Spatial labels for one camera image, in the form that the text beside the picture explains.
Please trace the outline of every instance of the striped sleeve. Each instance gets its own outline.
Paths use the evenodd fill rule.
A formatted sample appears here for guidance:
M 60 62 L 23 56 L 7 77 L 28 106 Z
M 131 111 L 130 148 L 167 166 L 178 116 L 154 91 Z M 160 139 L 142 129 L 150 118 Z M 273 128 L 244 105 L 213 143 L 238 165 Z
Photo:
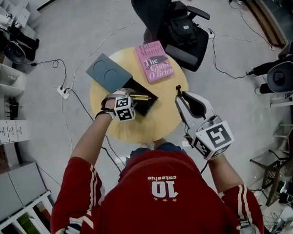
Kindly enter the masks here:
M 69 160 L 51 215 L 51 233 L 78 234 L 83 225 L 93 229 L 91 211 L 100 207 L 104 187 L 93 165 L 79 157 Z
M 238 185 L 223 193 L 221 199 L 224 204 L 237 216 L 237 230 L 254 229 L 252 233 L 264 233 L 263 215 L 253 192 L 245 185 Z

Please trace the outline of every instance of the black backpack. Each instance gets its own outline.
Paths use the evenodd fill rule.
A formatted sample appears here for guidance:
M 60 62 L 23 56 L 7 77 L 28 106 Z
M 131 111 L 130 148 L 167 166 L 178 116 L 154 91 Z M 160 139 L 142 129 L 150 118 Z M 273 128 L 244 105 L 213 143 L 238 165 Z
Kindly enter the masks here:
M 167 44 L 180 49 L 194 48 L 199 41 L 197 26 L 189 19 L 187 7 L 181 2 L 174 3 L 161 33 L 165 35 Z

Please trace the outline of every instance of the blue shorts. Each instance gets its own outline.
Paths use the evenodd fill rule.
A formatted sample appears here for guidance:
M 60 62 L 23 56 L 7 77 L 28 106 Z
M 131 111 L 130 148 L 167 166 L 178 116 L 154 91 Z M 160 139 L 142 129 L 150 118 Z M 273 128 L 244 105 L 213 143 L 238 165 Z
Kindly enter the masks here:
M 172 144 L 170 142 L 166 142 L 166 143 L 160 145 L 158 148 L 156 148 L 156 150 L 162 150 L 162 151 L 165 151 L 165 152 L 181 152 L 181 153 L 187 154 L 179 146 L 175 146 L 174 144 Z M 143 154 L 145 152 L 150 152 L 150 151 L 151 150 L 149 148 L 139 147 L 135 151 L 131 152 L 130 158 L 135 157 L 135 156 L 140 155 L 140 154 Z

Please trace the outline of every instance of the power strip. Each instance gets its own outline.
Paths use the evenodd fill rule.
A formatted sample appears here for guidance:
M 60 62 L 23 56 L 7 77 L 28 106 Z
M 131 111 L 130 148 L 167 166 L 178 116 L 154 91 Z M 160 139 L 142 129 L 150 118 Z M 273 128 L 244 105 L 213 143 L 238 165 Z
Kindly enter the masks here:
M 58 89 L 57 89 L 57 91 L 59 92 L 59 94 L 60 94 L 64 99 L 68 99 L 68 97 L 69 97 L 69 92 L 66 91 L 66 92 L 64 93 L 65 89 L 64 89 L 62 86 L 59 86 Z

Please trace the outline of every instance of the wooden table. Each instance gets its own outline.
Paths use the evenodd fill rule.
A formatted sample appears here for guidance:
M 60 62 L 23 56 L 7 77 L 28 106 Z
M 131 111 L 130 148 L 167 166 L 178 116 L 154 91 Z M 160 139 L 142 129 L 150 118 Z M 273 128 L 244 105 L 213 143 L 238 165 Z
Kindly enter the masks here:
M 180 66 L 171 57 L 168 57 L 174 74 L 150 84 L 145 77 L 134 47 L 122 49 L 111 55 L 110 58 L 131 73 L 133 78 L 155 94 L 158 100 L 145 117 L 136 114 L 134 120 L 125 122 L 119 122 L 115 118 L 107 133 L 131 143 L 149 143 L 170 134 L 181 122 L 175 103 L 176 86 L 181 85 L 182 90 L 188 90 L 188 83 Z M 96 81 L 92 81 L 90 103 L 93 115 L 100 111 L 101 101 L 107 94 L 106 89 Z

